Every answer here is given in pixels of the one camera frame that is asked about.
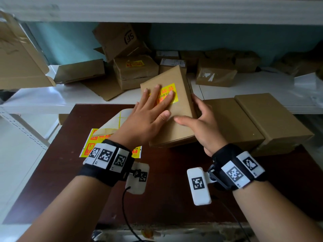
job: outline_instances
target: human hand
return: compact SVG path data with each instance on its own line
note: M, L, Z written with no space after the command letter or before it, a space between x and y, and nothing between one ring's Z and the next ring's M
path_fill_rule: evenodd
M159 91L160 85L156 85L149 96L148 89L145 89L128 119L109 139L130 150L152 140L171 116L170 111L165 108L174 97L174 92L171 91L155 106Z
M192 94L192 99L201 110L202 116L198 119L188 116L174 116L174 121L191 128L196 139L204 146L205 153L211 157L216 151L227 145L228 142L220 133L212 107L206 105L195 94Z

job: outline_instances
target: teal wall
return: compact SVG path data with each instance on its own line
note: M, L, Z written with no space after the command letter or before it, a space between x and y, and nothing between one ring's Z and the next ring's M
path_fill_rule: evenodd
M93 22L30 22L31 32L52 65L104 58L93 48ZM269 65L286 52L305 52L323 39L323 26L257 24L152 24L150 45L158 50L253 50Z

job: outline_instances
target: sf logo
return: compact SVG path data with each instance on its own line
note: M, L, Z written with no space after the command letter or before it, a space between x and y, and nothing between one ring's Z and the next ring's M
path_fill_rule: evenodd
M132 30L127 31L127 33L124 35L124 43L127 45L129 42L131 42L132 39L134 39L135 36L132 33Z

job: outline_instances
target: black cable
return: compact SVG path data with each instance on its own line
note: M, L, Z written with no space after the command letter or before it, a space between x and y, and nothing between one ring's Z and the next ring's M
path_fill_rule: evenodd
M248 240L248 242L250 242L250 239L249 239L249 236L247 235L247 232L244 230L244 228L242 227L241 223L237 220L237 218L235 217L235 215L233 215L232 211L222 202L221 199L219 199L215 195L211 195L211 199L217 199L217 200L219 200L221 202L221 204L228 210L228 212L231 214L231 216L233 216L233 218L239 224L241 230L244 232L244 235L245 235L246 239Z
M136 236L136 238L138 240L134 241L134 242L152 242L151 240L142 240L136 233L135 231L133 231L133 229L130 227L130 224L128 222L128 219L126 217L126 213L124 211L124 195L126 194L127 190L130 189L131 187L127 187L124 191L123 191L123 194L122 194L122 212L123 212L123 217L124 217L124 220L126 221L126 224L128 226L128 228L130 229L130 231L133 233L134 236Z

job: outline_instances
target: wrist strap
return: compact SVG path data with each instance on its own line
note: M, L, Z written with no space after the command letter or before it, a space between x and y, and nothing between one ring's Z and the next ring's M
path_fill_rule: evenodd
M234 144L227 144L212 155L214 165L208 173L210 178L217 180L219 189L236 190L253 180L267 180L264 169L249 154Z
M78 175L94 177L113 187L117 181L127 179L134 162L131 155L126 147L105 139L95 145Z

